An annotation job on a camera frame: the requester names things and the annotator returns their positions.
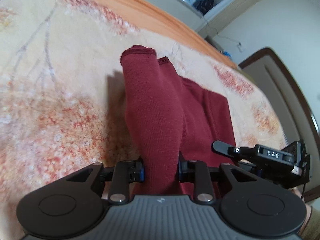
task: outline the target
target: black object on window sill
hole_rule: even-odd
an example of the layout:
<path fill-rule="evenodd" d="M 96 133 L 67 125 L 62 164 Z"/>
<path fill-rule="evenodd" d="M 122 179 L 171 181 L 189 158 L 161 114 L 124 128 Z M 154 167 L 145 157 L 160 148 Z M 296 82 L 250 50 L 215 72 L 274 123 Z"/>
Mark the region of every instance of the black object on window sill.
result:
<path fill-rule="evenodd" d="M 196 0 L 193 6 L 205 15 L 208 11 L 210 11 L 213 7 L 214 0 Z"/>

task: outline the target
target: metal screw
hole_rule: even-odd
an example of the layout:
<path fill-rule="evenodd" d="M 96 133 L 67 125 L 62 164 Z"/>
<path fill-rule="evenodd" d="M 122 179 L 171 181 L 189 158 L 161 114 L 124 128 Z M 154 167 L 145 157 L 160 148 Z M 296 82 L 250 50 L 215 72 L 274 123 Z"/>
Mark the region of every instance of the metal screw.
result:
<path fill-rule="evenodd" d="M 201 202 L 210 202 L 213 199 L 213 196 L 207 193 L 202 193 L 197 196 L 197 199 Z"/>
<path fill-rule="evenodd" d="M 113 194 L 111 195 L 110 200 L 112 200 L 113 202 L 122 202 L 122 201 L 125 201 L 125 195 Z"/>

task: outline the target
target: bed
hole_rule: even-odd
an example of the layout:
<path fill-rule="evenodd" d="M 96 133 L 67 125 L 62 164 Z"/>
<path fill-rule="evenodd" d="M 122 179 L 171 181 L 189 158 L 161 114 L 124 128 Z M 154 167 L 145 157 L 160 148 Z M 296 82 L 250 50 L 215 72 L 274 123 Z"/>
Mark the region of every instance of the bed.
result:
<path fill-rule="evenodd" d="M 0 239 L 23 236 L 30 191 L 87 166 L 134 159 L 121 53 L 167 56 L 177 73 L 225 96 L 237 146 L 281 149 L 266 96 L 186 25 L 143 0 L 0 0 Z"/>

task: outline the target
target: red fabric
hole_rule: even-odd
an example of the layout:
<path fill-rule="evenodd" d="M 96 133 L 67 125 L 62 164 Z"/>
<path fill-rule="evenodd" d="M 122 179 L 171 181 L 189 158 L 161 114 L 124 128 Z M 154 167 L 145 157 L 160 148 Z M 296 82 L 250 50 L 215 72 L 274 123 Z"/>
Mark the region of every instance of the red fabric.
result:
<path fill-rule="evenodd" d="M 235 144 L 227 99 L 180 77 L 167 57 L 137 45 L 123 52 L 126 123 L 145 165 L 135 194 L 190 194 L 193 185 L 175 177 L 179 151 L 208 166 L 232 163 L 211 151 L 221 140 Z"/>

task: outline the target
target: orange sheet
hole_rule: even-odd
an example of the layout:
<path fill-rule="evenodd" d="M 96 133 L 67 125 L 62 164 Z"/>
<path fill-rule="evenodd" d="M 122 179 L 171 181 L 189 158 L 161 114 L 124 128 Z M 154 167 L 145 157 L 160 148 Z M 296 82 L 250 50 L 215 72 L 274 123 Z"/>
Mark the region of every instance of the orange sheet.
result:
<path fill-rule="evenodd" d="M 203 54 L 236 68 L 236 64 L 208 44 L 195 31 L 145 0 L 95 0 L 121 15 L 128 22 L 169 37 Z"/>

